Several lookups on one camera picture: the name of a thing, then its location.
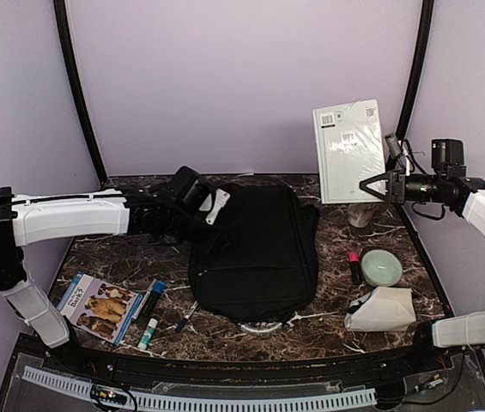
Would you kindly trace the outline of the pale green shrink-wrapped book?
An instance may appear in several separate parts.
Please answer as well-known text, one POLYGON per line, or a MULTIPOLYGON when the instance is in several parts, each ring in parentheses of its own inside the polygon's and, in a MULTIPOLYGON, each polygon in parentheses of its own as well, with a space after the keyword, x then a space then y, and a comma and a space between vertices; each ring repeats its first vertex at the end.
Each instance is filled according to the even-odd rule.
POLYGON ((378 203, 360 182, 385 172, 385 150, 376 100, 358 100, 312 111, 321 203, 378 203))

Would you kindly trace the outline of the black student backpack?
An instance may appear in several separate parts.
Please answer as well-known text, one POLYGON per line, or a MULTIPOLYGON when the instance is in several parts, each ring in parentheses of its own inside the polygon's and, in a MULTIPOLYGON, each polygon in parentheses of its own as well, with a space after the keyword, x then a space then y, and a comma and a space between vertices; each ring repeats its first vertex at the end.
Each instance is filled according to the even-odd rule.
POLYGON ((283 185, 224 185, 216 222, 226 244, 191 249, 188 280, 199 307, 233 322, 284 323, 318 289, 319 209, 283 185))

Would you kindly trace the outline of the dog picture book Bark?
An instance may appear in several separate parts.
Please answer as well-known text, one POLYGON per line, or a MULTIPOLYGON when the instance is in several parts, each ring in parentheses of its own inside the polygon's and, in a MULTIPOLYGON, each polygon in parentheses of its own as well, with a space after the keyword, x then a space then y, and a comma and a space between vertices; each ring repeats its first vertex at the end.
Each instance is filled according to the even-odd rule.
POLYGON ((78 272, 57 309, 80 330, 118 346, 142 302, 142 295, 78 272))

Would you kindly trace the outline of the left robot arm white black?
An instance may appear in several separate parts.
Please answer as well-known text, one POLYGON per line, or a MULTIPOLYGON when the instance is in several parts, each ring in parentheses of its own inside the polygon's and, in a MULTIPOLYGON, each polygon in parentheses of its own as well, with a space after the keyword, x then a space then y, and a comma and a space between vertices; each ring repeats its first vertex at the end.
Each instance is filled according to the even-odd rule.
POLYGON ((224 235, 217 218, 231 196, 198 188, 188 197, 114 189, 29 196, 0 188, 0 294, 70 374, 88 368, 88 354, 25 264, 33 245, 90 235, 165 235, 212 249, 224 235))

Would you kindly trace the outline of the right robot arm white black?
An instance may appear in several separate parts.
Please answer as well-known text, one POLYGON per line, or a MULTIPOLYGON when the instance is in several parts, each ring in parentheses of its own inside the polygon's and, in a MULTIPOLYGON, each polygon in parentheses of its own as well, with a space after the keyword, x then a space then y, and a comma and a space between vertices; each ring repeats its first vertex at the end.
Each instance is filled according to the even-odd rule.
POLYGON ((386 203, 438 203, 453 213, 438 230, 426 230, 425 243, 456 314, 417 327, 406 366, 422 373, 437 361, 439 348, 485 347, 485 180, 390 171, 359 187, 386 203))

